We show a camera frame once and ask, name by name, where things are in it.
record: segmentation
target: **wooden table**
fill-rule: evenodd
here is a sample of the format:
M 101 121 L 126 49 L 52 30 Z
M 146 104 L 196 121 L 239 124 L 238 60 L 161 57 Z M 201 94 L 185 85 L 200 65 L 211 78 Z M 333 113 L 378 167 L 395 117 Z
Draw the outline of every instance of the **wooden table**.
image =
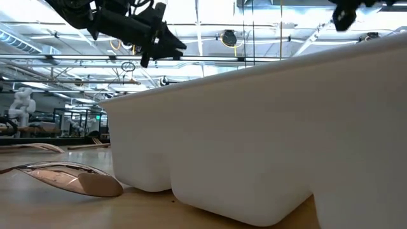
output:
M 0 155 L 0 169 L 45 160 L 85 163 L 113 173 L 110 149 Z M 180 203 L 171 191 L 147 193 L 126 186 L 118 198 L 93 198 L 43 184 L 19 171 L 0 176 L 0 228 L 256 228 Z M 318 229 L 313 198 L 274 229 Z

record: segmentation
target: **white plastic tray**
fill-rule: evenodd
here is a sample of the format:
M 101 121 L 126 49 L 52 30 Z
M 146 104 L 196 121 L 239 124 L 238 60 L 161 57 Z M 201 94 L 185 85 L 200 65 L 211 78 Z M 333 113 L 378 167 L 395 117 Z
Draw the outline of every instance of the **white plastic tray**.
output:
M 407 228 L 407 34 L 102 103 L 114 172 L 251 225 Z

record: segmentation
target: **copper spoon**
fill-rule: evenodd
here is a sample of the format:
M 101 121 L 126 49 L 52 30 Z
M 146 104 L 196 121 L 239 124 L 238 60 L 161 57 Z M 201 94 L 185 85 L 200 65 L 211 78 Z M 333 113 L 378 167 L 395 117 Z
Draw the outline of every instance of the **copper spoon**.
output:
M 0 170 L 24 172 L 46 184 L 93 197 L 118 197 L 123 187 L 109 174 L 76 162 L 36 162 Z

